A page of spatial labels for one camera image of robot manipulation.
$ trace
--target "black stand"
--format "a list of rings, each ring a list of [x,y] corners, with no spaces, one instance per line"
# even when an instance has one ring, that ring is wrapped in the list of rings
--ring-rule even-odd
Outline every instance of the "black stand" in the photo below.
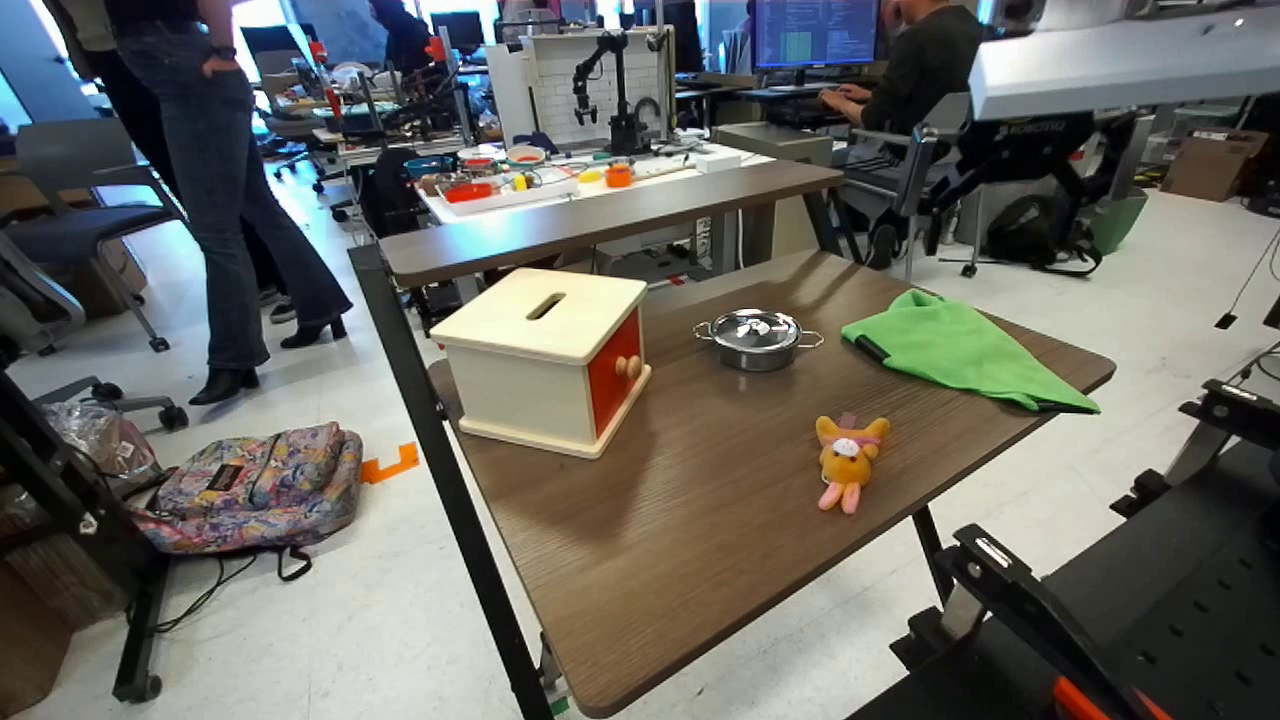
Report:
[[[149,662],[169,556],[131,527],[118,495],[109,495],[100,476],[68,452],[9,373],[0,373],[0,408],[0,471],[25,486],[50,520],[129,597],[129,642],[114,687],[118,701],[158,701],[161,676],[149,673]]]

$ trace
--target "white floor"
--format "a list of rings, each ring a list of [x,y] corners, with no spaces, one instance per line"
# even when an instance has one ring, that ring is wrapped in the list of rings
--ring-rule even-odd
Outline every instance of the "white floor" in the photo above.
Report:
[[[289,192],[343,287],[347,236],[307,192]],[[974,301],[996,317],[1075,342],[1121,363],[1097,398],[1102,416],[1063,416],[1028,438],[938,505],[945,534],[980,520],[1035,573],[1054,573],[1115,524],[1110,500],[1145,469],[1167,469],[1188,419],[1177,411],[1203,382],[1223,378],[1275,345],[1261,317],[1280,295],[1275,269],[1246,294],[1237,329],[1211,329],[1250,269],[1267,248],[1275,220],[1237,203],[1152,196],[1138,234],[1093,280],[1056,280],[1028,269],[985,266],[960,280],[958,266],[921,259],[915,280]],[[27,356],[13,378],[27,387],[100,373],[137,393],[188,402],[206,382],[206,295],[198,248],[185,234],[131,241],[151,278],[149,313],[173,342],[151,356],[129,317],[71,331],[58,356]],[[265,387],[191,411],[191,428],[151,446],[169,463],[218,438],[278,431],[342,419],[369,440],[369,458],[398,459],[411,440],[404,403],[366,309],[354,337],[307,351],[278,351]],[[177,573],[169,613],[211,582],[211,564]],[[680,676],[637,701],[625,717],[849,717],[884,693],[902,663],[888,653],[911,613],[933,603],[911,527],[797,593]],[[505,670],[488,642],[477,593],[454,543],[424,469],[366,492],[361,520],[321,543],[301,583],[279,583],[274,559],[227,583],[206,613],[158,645],[165,693],[129,709],[114,701],[124,623],[106,622],[75,638],[58,693],[25,720],[68,717],[238,717],[238,720],[338,720],[338,717],[464,717],[508,720]]]

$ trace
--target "plush fox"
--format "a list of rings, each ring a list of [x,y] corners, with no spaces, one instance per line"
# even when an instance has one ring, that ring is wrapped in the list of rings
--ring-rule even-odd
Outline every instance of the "plush fox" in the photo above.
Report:
[[[858,428],[852,419],[841,416],[841,426],[831,416],[819,416],[815,426],[815,440],[819,440],[819,482],[827,486],[825,495],[815,500],[815,510],[837,510],[841,511],[858,511],[865,486],[871,482],[877,458],[884,449],[888,438],[888,419],[877,416],[868,428]]]

